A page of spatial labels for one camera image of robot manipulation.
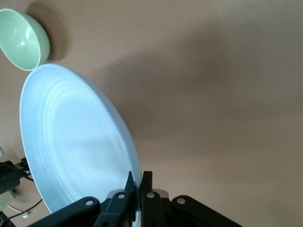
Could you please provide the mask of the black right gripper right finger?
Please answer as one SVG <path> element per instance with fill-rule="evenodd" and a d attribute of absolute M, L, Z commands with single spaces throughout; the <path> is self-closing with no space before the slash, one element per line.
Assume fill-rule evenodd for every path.
<path fill-rule="evenodd" d="M 173 200 L 152 188 L 152 172 L 145 171 L 140 186 L 142 227 L 239 227 L 240 224 L 200 203 L 180 195 Z"/>

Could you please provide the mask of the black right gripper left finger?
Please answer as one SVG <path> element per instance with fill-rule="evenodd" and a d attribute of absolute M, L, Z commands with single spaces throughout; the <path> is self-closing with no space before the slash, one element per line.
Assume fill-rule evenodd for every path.
<path fill-rule="evenodd" d="M 123 191 L 99 202 L 84 197 L 32 224 L 32 227 L 130 227 L 135 220 L 135 184 L 129 172 Z"/>

